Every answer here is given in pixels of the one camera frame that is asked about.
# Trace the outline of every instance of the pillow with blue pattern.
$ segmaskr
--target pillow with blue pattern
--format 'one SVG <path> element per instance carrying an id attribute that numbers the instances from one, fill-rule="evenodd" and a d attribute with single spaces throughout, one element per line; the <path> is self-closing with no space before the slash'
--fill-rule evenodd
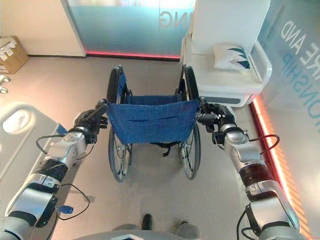
<path id="1" fill-rule="evenodd" d="M 231 45 L 215 45 L 214 67 L 223 70 L 249 70 L 250 64 L 243 47 Z"/>

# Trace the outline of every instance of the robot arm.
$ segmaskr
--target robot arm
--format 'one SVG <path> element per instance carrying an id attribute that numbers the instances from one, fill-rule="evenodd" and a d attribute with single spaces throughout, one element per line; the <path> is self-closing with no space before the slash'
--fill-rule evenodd
<path id="1" fill-rule="evenodd" d="M 253 232 L 260 240 L 303 239 L 299 234 L 297 214 L 255 144 L 237 127 L 234 116 L 226 106 L 208 104 L 203 97 L 200 100 L 202 108 L 197 121 L 212 133 L 214 144 L 223 145 L 225 153 L 240 174 L 250 200 L 245 211 Z"/>
<path id="2" fill-rule="evenodd" d="M 258 149 L 237 127 L 234 116 L 225 106 L 208 104 L 202 98 L 197 121 L 212 133 L 214 144 L 223 145 L 240 174 L 250 200 L 246 207 L 251 228 L 260 240 L 299 240 L 299 220 L 280 185 L 270 174 Z M 34 228 L 45 226 L 57 203 L 56 193 L 67 171 L 88 144 L 97 142 L 100 128 L 107 127 L 107 101 L 101 100 L 95 110 L 81 113 L 60 142 L 25 181 L 9 203 L 5 217 L 0 218 L 0 239 L 28 240 Z"/>
<path id="3" fill-rule="evenodd" d="M 81 113 L 67 135 L 50 147 L 40 166 L 10 201 L 5 217 L 0 218 L 0 239 L 28 240 L 32 229 L 48 223 L 67 171 L 88 144 L 97 142 L 99 129 L 107 127 L 107 118 L 102 116 L 106 107 L 106 101 L 101 100 L 95 110 Z"/>

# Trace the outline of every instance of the blue connector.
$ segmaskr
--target blue connector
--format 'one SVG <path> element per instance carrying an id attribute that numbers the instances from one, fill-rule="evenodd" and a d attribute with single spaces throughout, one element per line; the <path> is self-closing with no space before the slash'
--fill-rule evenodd
<path id="1" fill-rule="evenodd" d="M 63 214 L 72 214 L 74 208 L 72 206 L 62 205 L 60 207 L 56 207 L 56 209 Z"/>

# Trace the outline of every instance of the blue wheelchair seat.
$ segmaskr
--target blue wheelchair seat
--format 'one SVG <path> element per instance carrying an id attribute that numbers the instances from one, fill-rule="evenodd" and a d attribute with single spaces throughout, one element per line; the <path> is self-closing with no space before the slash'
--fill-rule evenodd
<path id="1" fill-rule="evenodd" d="M 181 94 L 132 96 L 108 103 L 107 115 L 122 144 L 182 142 L 190 135 L 200 102 Z"/>

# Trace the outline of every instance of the floor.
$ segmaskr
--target floor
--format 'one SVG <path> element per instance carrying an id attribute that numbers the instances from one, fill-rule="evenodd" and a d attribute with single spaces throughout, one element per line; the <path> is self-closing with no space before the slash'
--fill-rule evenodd
<path id="1" fill-rule="evenodd" d="M 32 57 L 7 84 L 0 106 L 27 102 L 69 129 L 78 112 L 94 108 L 105 98 L 111 69 L 123 66 L 128 87 L 136 95 L 168 95 L 175 91 L 180 65 L 177 62 L 87 57 Z M 255 137 L 247 107 L 235 110 L 239 127 Z M 110 231 L 118 225 L 141 225 L 146 213 L 153 216 L 156 231 L 174 232 L 188 221 L 199 227 L 201 239 L 235 239 L 243 210 L 243 192 L 231 160 L 212 144 L 199 125 L 201 164 L 196 178 L 188 180 L 178 161 L 177 149 L 162 157 L 162 149 L 150 144 L 133 146 L 127 179 L 117 183 L 108 161 L 109 128 L 98 136 L 94 150 L 81 164 L 73 183 L 91 200 L 88 210 L 68 221 L 59 220 L 53 240 L 76 239 Z M 71 190 L 65 204 L 80 211 L 84 198 Z"/>

